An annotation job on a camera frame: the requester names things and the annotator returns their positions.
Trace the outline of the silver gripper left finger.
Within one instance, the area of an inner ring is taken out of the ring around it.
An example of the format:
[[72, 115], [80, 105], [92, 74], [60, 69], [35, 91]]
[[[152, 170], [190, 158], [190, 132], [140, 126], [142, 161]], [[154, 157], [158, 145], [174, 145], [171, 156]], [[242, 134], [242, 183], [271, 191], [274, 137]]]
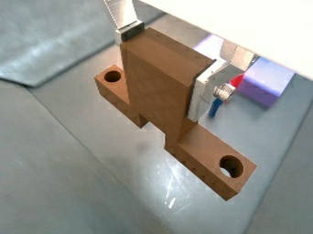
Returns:
[[104, 5], [119, 45], [144, 30], [144, 23], [136, 17], [132, 0], [104, 0]]

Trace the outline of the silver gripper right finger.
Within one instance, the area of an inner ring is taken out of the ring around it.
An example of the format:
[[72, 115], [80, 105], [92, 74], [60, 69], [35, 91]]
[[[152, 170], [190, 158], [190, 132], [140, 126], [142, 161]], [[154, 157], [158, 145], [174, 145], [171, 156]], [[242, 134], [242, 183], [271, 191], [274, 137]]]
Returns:
[[194, 81], [187, 113], [192, 122], [199, 120], [215, 98], [230, 100], [235, 87], [229, 81], [246, 72], [258, 58], [253, 52], [230, 41], [222, 42], [219, 56]]

